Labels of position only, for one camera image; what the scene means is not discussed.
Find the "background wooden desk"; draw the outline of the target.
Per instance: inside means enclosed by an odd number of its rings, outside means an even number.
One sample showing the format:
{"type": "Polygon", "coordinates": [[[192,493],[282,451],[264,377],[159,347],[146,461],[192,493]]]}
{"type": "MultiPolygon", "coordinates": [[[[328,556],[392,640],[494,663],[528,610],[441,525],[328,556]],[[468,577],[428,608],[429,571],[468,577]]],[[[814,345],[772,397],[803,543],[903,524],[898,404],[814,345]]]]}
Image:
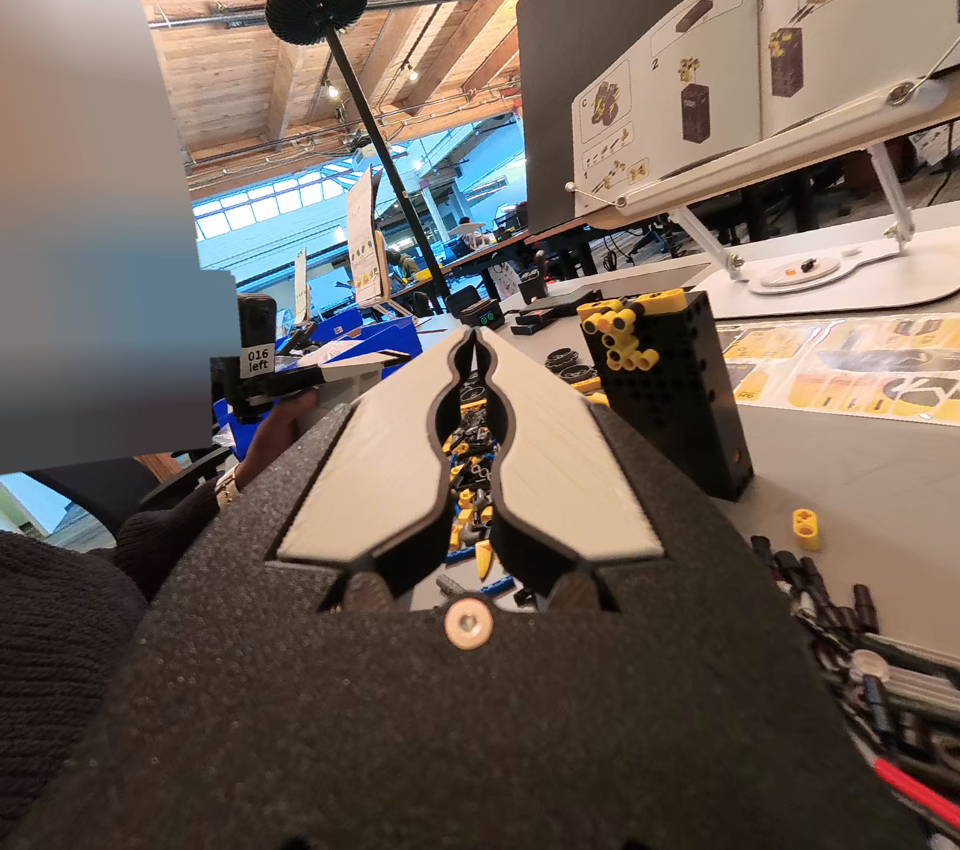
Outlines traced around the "background wooden desk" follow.
{"type": "MultiPolygon", "coordinates": [[[[459,257],[449,264],[442,265],[439,271],[446,282],[479,276],[486,291],[490,295],[499,296],[494,278],[489,274],[489,270],[494,266],[521,258],[525,253],[523,249],[525,240],[530,236],[533,236],[533,233],[529,231],[518,232],[509,239],[499,241],[486,248],[459,257]]],[[[440,290],[435,288],[432,275],[428,271],[425,280],[405,284],[398,290],[392,291],[391,296],[398,299],[413,292],[424,292],[430,297],[442,294],[440,290]]]]}

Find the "person's left forearm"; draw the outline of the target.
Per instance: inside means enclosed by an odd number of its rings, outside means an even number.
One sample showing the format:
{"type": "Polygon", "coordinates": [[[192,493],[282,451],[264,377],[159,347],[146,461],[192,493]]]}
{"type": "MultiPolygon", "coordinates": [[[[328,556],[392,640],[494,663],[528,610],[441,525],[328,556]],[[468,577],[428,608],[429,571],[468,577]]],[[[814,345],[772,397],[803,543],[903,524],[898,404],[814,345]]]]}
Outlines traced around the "person's left forearm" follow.
{"type": "Polygon", "coordinates": [[[215,482],[201,484],[167,510],[144,510],[130,517],[116,538],[113,563],[152,600],[198,536],[215,520],[215,482]]]}

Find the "grey flat pad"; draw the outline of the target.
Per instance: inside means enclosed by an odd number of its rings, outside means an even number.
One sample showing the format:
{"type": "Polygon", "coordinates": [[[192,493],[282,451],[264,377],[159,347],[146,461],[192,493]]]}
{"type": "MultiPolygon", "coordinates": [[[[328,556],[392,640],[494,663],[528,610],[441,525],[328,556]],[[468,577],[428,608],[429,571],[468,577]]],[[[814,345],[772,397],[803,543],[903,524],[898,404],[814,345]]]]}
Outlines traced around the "grey flat pad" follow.
{"type": "Polygon", "coordinates": [[[674,289],[687,291],[696,287],[714,272],[716,272],[716,266],[709,261],[691,260],[684,264],[682,260],[675,260],[670,264],[649,264],[606,274],[602,280],[599,280],[598,286],[603,292],[603,299],[638,296],[674,289]]]}

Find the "black disc lamp on pole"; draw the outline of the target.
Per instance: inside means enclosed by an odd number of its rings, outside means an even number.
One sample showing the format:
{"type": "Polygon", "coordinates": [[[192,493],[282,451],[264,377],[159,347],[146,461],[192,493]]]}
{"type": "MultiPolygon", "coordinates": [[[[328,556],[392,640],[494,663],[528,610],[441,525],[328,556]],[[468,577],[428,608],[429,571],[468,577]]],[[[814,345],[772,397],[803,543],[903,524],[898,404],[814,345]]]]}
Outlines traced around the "black disc lamp on pole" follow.
{"type": "Polygon", "coordinates": [[[350,97],[364,125],[370,143],[375,148],[383,170],[390,181],[396,200],[427,265],[435,298],[444,304],[450,302],[450,288],[426,232],[413,206],[405,184],[393,161],[390,145],[386,142],[354,72],[349,56],[343,49],[341,33],[366,12],[369,0],[267,0],[265,19],[270,30],[284,43],[294,47],[308,47],[325,41],[346,83],[350,97]]]}

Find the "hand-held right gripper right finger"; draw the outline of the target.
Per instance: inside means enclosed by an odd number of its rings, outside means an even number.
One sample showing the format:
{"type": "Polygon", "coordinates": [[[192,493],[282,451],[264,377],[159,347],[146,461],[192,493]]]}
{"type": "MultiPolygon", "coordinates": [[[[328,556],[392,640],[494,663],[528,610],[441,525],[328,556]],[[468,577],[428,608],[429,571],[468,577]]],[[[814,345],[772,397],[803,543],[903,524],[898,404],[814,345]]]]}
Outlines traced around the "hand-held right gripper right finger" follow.
{"type": "Polygon", "coordinates": [[[595,406],[496,333],[475,337],[486,421],[500,446],[491,539],[504,568],[549,593],[570,572],[663,558],[595,406]]]}

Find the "yellow printed sticker sheet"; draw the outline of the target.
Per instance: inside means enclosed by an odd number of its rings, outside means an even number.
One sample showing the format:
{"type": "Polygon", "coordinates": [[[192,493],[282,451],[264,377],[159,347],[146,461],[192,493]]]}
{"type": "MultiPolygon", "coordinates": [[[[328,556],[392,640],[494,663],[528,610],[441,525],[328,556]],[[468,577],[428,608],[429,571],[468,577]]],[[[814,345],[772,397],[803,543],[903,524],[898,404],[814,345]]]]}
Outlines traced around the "yellow printed sticker sheet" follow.
{"type": "Polygon", "coordinates": [[[959,318],[948,314],[718,326],[741,406],[959,424],[959,318]]]}

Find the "black block with yellow connectors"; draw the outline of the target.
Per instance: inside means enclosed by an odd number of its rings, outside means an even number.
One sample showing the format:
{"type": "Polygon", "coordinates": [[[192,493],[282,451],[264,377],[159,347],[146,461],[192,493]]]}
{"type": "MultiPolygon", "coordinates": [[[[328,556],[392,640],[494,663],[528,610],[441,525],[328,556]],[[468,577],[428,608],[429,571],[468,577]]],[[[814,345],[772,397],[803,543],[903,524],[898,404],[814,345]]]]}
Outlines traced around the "black block with yellow connectors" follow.
{"type": "Polygon", "coordinates": [[[708,295],[674,289],[577,308],[609,408],[708,496],[754,475],[708,295]]]}

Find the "background booklet on stand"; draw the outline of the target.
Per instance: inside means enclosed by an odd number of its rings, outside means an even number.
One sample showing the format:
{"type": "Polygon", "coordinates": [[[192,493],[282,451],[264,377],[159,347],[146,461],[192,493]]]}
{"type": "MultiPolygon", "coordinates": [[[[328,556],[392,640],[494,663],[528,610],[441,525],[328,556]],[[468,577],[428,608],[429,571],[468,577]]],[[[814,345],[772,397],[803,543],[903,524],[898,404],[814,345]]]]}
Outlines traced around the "background booklet on stand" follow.
{"type": "Polygon", "coordinates": [[[347,264],[360,309],[384,304],[391,295],[386,244],[375,219],[380,177],[366,169],[346,195],[347,264]]]}

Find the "black charger box green lights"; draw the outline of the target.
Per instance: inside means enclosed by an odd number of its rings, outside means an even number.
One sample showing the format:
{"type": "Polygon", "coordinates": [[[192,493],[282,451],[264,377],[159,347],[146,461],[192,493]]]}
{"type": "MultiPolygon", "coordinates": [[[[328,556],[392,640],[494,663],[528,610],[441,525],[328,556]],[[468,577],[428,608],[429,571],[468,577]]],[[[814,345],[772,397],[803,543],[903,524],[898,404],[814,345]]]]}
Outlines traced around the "black charger box green lights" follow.
{"type": "Polygon", "coordinates": [[[459,320],[473,328],[496,330],[505,324],[500,301],[491,297],[481,297],[474,286],[466,287],[458,294],[459,320]]]}

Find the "pile of yellow building pieces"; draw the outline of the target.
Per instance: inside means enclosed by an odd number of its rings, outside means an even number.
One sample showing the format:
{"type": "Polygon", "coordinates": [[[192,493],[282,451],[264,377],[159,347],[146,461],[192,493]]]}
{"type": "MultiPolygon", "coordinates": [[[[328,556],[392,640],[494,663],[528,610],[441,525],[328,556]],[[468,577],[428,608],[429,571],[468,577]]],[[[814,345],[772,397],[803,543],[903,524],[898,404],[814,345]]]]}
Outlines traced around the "pile of yellow building pieces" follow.
{"type": "Polygon", "coordinates": [[[487,397],[473,367],[459,391],[459,424],[441,448],[453,516],[436,586],[445,599],[479,594],[502,609],[534,611],[543,601],[504,568],[490,538],[496,513],[491,476],[501,445],[488,425],[487,397]]]}

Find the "person's left hand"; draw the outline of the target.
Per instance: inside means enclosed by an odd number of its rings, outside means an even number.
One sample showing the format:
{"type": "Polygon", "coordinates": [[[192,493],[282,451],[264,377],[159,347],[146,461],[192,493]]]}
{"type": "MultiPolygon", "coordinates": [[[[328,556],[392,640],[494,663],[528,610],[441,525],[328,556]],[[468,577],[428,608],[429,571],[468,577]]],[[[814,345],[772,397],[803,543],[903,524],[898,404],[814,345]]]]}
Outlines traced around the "person's left hand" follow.
{"type": "Polygon", "coordinates": [[[317,405],[318,390],[309,388],[278,401],[259,424],[246,457],[233,472],[237,492],[243,492],[261,472],[269,469],[298,439],[297,420],[317,405]]]}

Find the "open instruction booklet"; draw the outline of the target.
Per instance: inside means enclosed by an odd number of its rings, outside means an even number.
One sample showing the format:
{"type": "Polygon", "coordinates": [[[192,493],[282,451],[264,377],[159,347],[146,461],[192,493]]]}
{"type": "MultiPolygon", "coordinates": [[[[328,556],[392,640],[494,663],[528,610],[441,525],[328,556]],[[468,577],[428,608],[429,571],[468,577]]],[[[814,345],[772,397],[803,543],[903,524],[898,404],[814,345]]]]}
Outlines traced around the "open instruction booklet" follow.
{"type": "Polygon", "coordinates": [[[681,0],[571,105],[577,215],[958,66],[958,0],[681,0]]]}

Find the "pile of black connector pins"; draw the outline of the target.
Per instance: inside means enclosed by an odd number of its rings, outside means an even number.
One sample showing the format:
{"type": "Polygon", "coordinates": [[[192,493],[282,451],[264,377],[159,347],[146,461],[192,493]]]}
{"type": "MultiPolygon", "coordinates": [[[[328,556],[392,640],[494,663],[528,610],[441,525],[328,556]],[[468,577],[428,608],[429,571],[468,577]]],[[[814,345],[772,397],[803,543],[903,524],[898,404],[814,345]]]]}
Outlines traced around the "pile of black connector pins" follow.
{"type": "MultiPolygon", "coordinates": [[[[868,767],[888,760],[959,806],[958,660],[886,636],[865,583],[836,597],[810,555],[777,549],[762,535],[750,536],[749,545],[785,597],[868,767]]],[[[885,785],[919,824],[928,848],[959,847],[959,829],[885,785]]]]}

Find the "black hub device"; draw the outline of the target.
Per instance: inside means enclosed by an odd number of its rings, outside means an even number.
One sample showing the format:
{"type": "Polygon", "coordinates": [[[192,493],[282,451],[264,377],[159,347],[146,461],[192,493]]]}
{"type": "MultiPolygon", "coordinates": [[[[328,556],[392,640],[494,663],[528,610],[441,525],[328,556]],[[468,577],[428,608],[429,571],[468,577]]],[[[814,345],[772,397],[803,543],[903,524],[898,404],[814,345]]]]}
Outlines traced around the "black hub device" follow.
{"type": "Polygon", "coordinates": [[[510,333],[514,336],[532,336],[560,319],[575,316],[581,306],[598,301],[599,297],[595,294],[586,294],[582,297],[564,297],[554,301],[541,300],[528,304],[515,315],[510,333]]]}

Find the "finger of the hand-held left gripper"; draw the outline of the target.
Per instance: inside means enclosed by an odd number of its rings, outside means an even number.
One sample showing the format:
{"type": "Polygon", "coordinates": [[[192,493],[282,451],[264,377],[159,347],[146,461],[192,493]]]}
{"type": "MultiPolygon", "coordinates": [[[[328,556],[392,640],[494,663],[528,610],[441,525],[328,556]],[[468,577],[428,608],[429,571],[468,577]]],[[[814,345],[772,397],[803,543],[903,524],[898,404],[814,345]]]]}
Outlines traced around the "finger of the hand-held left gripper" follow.
{"type": "Polygon", "coordinates": [[[375,351],[346,355],[320,365],[321,386],[332,386],[345,381],[375,376],[378,380],[386,369],[393,369],[411,361],[414,355],[401,351],[375,351]]]}

